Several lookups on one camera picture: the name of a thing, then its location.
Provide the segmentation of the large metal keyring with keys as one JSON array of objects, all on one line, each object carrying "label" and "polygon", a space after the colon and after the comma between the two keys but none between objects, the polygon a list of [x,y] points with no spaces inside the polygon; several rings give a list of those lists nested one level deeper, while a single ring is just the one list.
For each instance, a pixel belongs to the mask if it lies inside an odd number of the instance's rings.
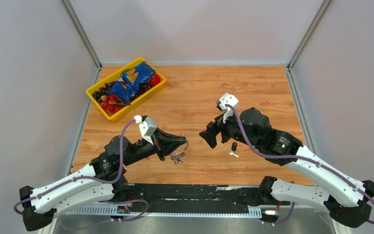
[{"label": "large metal keyring with keys", "polygon": [[189,141],[184,134],[180,134],[170,145],[169,157],[175,165],[183,163],[183,157],[189,147]]}]

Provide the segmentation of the key with black tag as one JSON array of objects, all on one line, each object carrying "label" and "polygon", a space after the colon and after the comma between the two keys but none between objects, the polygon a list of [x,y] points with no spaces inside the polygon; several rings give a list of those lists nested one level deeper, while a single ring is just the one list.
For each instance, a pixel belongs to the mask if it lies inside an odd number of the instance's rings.
[{"label": "key with black tag", "polygon": [[233,142],[232,143],[232,145],[231,145],[231,148],[230,148],[230,150],[227,152],[229,155],[231,155],[231,156],[235,156],[235,157],[239,157],[236,153],[235,153],[235,151],[237,150],[237,143],[236,142]]}]

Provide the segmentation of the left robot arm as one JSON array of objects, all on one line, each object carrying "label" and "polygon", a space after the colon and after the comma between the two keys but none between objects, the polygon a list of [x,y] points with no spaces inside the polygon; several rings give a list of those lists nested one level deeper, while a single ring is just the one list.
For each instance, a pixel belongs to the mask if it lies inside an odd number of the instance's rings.
[{"label": "left robot arm", "polygon": [[36,231],[54,218],[75,208],[99,201],[123,202],[130,198],[124,166],[158,155],[161,161],[179,147],[187,145],[184,136],[168,134],[157,128],[152,142],[140,139],[131,143],[115,136],[98,157],[73,174],[40,188],[24,186],[19,190],[23,223],[27,231]]}]

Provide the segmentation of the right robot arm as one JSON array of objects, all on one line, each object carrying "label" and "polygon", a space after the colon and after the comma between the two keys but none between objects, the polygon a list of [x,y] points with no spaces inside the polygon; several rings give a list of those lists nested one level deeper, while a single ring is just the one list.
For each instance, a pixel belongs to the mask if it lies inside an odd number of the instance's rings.
[{"label": "right robot arm", "polygon": [[276,200],[310,206],[350,228],[370,222],[374,182],[341,173],[290,133],[272,128],[269,118],[259,110],[221,114],[200,132],[211,148],[217,145],[217,135],[221,135],[222,143],[230,139],[244,143],[265,160],[297,171],[315,183],[303,186],[266,176],[258,188],[262,202]]}]

